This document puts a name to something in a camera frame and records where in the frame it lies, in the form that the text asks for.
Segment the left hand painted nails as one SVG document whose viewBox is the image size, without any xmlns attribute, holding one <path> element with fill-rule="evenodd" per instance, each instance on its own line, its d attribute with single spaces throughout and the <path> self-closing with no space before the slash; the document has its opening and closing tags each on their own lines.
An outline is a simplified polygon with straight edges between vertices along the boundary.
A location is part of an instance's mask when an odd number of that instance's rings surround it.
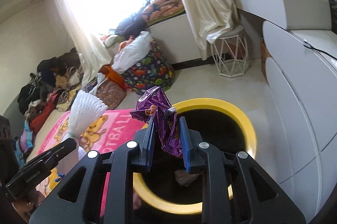
<svg viewBox="0 0 337 224">
<path fill-rule="evenodd" d="M 21 200 L 12 202 L 11 204 L 21 218 L 26 223 L 29 223 L 31 212 L 35 210 L 44 199 L 45 196 L 40 191 L 36 191 L 32 197 L 25 197 Z"/>
</svg>

